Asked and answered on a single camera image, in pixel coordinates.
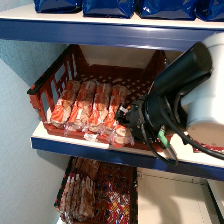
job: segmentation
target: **plastic crate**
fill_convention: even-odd
[[[46,96],[48,106],[53,112],[55,103],[53,100],[52,83],[57,92],[57,97],[61,95],[63,86],[68,80],[75,79],[79,81],[87,81],[96,79],[101,83],[111,83],[111,85],[126,86],[131,94],[126,99],[126,104],[131,104],[133,100],[138,99],[140,95],[148,92],[148,89],[154,78],[164,69],[165,53],[157,50],[153,54],[151,60],[145,69],[118,67],[110,65],[89,65],[78,45],[70,45],[58,57],[58,59],[46,70],[46,72],[32,85],[28,90],[30,102],[34,109],[38,110],[39,116],[43,122],[48,134],[64,136],[64,130],[58,129],[47,123],[47,116],[44,111],[42,94]],[[59,70],[64,67],[64,73],[57,80],[56,76]],[[83,132],[70,132],[67,137],[84,140]],[[106,136],[98,136],[99,142],[108,143]],[[135,142],[134,146],[126,145],[130,148],[139,150],[147,150],[148,147],[142,143]],[[154,144],[157,151],[161,149]]]
[[[63,177],[61,186],[58,191],[58,195],[54,203],[54,207],[58,212],[67,179],[69,175],[73,174],[73,172],[74,173],[77,172],[77,170],[72,171],[71,169],[74,159],[75,157],[70,158],[67,169],[65,171],[65,175]],[[108,187],[109,185],[105,188],[105,185],[107,183],[110,183],[110,185],[114,186],[116,185],[118,187],[115,191],[111,191],[110,187]],[[128,215],[125,217],[124,220],[121,221],[121,223],[128,223],[128,224],[138,223],[137,168],[102,162],[98,170],[95,185],[96,185],[95,188],[96,203],[95,203],[94,217],[92,218],[92,220],[86,220],[83,222],[74,220],[73,224],[119,223],[119,221],[116,219],[116,217],[118,216],[111,214],[111,212],[114,209],[116,210],[116,208],[119,208],[120,206],[122,206],[123,208],[125,208],[126,211],[128,211]],[[123,194],[125,194],[125,200],[122,201],[121,203],[119,198],[121,198]],[[111,209],[113,205],[110,204],[109,202],[111,197],[113,198],[112,201],[116,203],[114,209]]]

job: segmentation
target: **white shelf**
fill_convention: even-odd
[[[34,4],[0,13],[0,39],[185,51],[223,31],[223,22],[45,14],[36,13]]]
[[[208,183],[224,219],[224,182],[208,180]]]
[[[138,178],[138,222],[141,224],[216,224],[206,185],[143,175]]]
[[[200,19],[196,19],[195,21],[141,19],[136,13],[134,13],[131,19],[83,17],[82,11],[79,13],[68,13],[68,14],[36,13],[34,10],[34,4],[1,12],[0,18],[16,19],[16,20],[54,21],[54,22],[61,21],[61,22],[78,22],[78,23],[113,23],[113,24],[144,25],[144,26],[156,26],[156,27],[161,26],[161,27],[179,27],[179,28],[224,29],[224,23],[222,22],[204,22]]]
[[[133,149],[128,147],[122,147],[120,149],[117,149],[110,146],[109,144],[104,144],[99,142],[88,142],[86,140],[77,140],[72,138],[49,135],[46,129],[44,128],[42,122],[40,122],[37,129],[34,131],[31,137],[31,143],[33,148],[36,148],[36,149],[59,152],[62,154],[69,154],[69,155],[76,155],[77,150],[79,150],[80,146],[82,146],[82,147],[85,147],[85,149],[81,150],[81,152],[79,153],[83,152],[83,156],[84,157],[88,156],[89,158],[91,158],[92,153],[97,153],[96,156],[98,156],[101,159],[102,158],[105,159],[106,156],[109,156],[109,154],[106,154],[106,153],[116,152],[117,154],[115,159],[118,163],[119,162],[123,163],[121,159],[119,160],[119,157],[124,156],[127,159],[127,164],[129,164],[130,161],[128,162],[128,160],[129,159],[131,160],[130,156],[133,156],[133,158],[135,158],[136,161],[132,161],[133,163],[130,165],[138,166],[138,167],[145,167],[144,162],[141,161],[142,158],[148,158],[148,157],[154,158],[153,154],[150,151]],[[219,169],[220,171],[223,172],[224,162],[222,160],[213,158],[204,153],[193,153],[192,147],[190,145],[186,145],[186,146],[183,145],[180,137],[178,137],[176,134],[172,137],[171,144],[173,145],[174,149],[177,152],[177,157],[180,161],[180,164],[181,162],[183,162],[183,164],[186,163],[188,166],[196,165],[198,167],[201,167],[202,170],[204,170],[205,172],[205,173],[202,173],[202,171],[200,171],[201,173],[200,172],[197,173],[197,167],[196,167],[195,170],[193,169],[189,171],[191,173],[188,173],[188,170],[180,169],[182,174],[206,177],[206,174],[207,174],[206,172],[208,172],[209,169],[214,169],[213,172],[216,172],[216,169]],[[169,158],[169,155],[165,154],[164,152],[160,154]],[[109,158],[106,158],[108,162],[115,162],[115,160],[113,159],[114,157],[110,157],[110,156]],[[154,165],[156,165],[157,163],[158,163],[158,167],[155,167],[156,169],[160,169],[161,167],[166,167],[165,163],[161,162],[163,164],[161,165],[157,160]]]

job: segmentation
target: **label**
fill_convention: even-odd
[[[90,194],[93,193],[93,181],[88,176],[86,177],[86,189]]]
[[[78,115],[77,115],[77,117],[76,117],[77,120],[80,120],[80,117],[81,117],[81,114],[82,114],[82,110],[83,110],[83,109],[79,109],[79,111],[78,111]]]
[[[89,142],[98,142],[97,135],[85,133],[84,138]]]
[[[89,85],[90,85],[90,81],[87,82],[87,84],[86,84],[86,89],[89,88]]]

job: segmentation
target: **packaged food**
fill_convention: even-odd
[[[66,124],[65,135],[67,135],[69,131],[81,131],[85,125],[89,124],[95,89],[95,81],[87,81],[82,83],[70,118]]]
[[[116,85],[113,87],[110,99],[109,113],[103,124],[103,133],[110,134],[113,128],[117,125],[117,122],[114,120],[114,116],[119,105],[121,103],[125,104],[125,98],[128,94],[129,91],[124,86]]]
[[[62,197],[61,197],[60,205],[59,205],[59,208],[58,208],[60,213],[65,213],[66,212],[66,198],[67,198],[70,182],[71,182],[71,177],[68,176],[68,179],[67,179]]]
[[[96,179],[99,166],[100,166],[99,161],[92,159],[85,159],[82,164],[81,170],[82,172],[86,173],[91,180],[94,181]]]
[[[70,80],[66,83],[54,111],[52,112],[50,121],[57,128],[63,128],[71,114],[72,105],[75,102],[76,95],[80,89],[80,82]]]
[[[78,10],[82,6],[81,0],[34,0],[36,12],[62,13]]]
[[[204,21],[224,21],[224,0],[198,0],[197,16]]]
[[[79,207],[79,221],[86,219],[92,219],[94,216],[94,205],[95,205],[95,185],[94,182],[86,176],[83,179],[81,203]]]
[[[196,6],[197,0],[139,0],[142,18],[195,20]]]
[[[115,148],[123,147],[128,143],[134,145],[134,138],[132,137],[131,131],[129,128],[120,124],[113,129],[107,140]]]
[[[83,0],[84,16],[130,18],[137,0]]]
[[[73,191],[74,191],[74,186],[75,186],[75,174],[71,174],[71,182],[69,185],[69,189],[68,189],[68,193],[66,196],[66,212],[65,212],[65,219],[67,220],[67,222],[69,223],[72,220],[72,214],[71,214],[71,202],[72,202],[72,195],[73,195]]]
[[[70,211],[71,211],[71,214],[72,214],[74,219],[77,218],[76,211],[78,211],[77,206],[78,206],[78,202],[79,202],[78,198],[79,198],[80,184],[81,184],[81,178],[80,178],[80,175],[77,173],[76,176],[75,176],[75,185],[74,185],[74,189],[73,189],[71,207],[70,207]]]
[[[110,84],[97,83],[93,111],[89,119],[89,130],[92,132],[98,133],[102,129],[102,124],[108,115],[111,90]]]

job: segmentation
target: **food package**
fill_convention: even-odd
[[[96,179],[96,175],[100,166],[100,162],[92,159],[84,159],[81,170],[86,173],[91,180]]]
[[[69,191],[70,182],[71,182],[71,177],[68,176],[64,191],[62,193],[60,205],[59,205],[59,208],[58,208],[60,213],[65,213],[66,212],[66,199],[67,199],[67,194],[68,194],[68,191]]]
[[[224,21],[223,0],[198,0],[196,15],[204,21]]]
[[[195,20],[197,1],[139,0],[139,11],[142,18]]]
[[[76,175],[74,173],[71,173],[70,176],[71,176],[71,182],[69,185],[68,193],[66,196],[66,203],[65,203],[66,204],[65,219],[68,223],[73,220],[73,216],[71,213],[71,203],[72,203],[72,195],[74,191]]]
[[[113,129],[107,140],[115,148],[123,147],[129,143],[134,145],[134,138],[132,137],[130,129],[120,124]]]
[[[80,82],[70,80],[66,83],[65,89],[55,105],[50,121],[57,128],[63,128],[71,114],[72,105],[80,89]]]
[[[36,12],[68,13],[78,10],[82,6],[81,0],[34,0]]]
[[[81,191],[81,203],[79,207],[79,221],[86,219],[92,219],[94,216],[95,205],[95,184],[86,176],[83,179],[82,191]]]
[[[117,125],[117,122],[114,120],[114,116],[117,112],[117,109],[121,103],[125,104],[125,98],[129,94],[129,91],[126,87],[116,85],[112,89],[112,95],[110,99],[109,113],[103,124],[103,133],[110,134],[113,128]]]
[[[83,0],[84,16],[130,18],[137,0]]]
[[[74,219],[79,217],[79,207],[81,203],[81,183],[82,178],[79,173],[76,174],[75,186],[72,195],[70,211]]]
[[[82,83],[78,97],[66,125],[65,135],[67,135],[69,131],[81,131],[86,125],[89,124],[95,89],[95,81],[87,81]]]
[[[110,84],[97,83],[93,111],[89,119],[89,130],[92,132],[99,133],[102,130],[102,124],[108,115],[111,89]]]

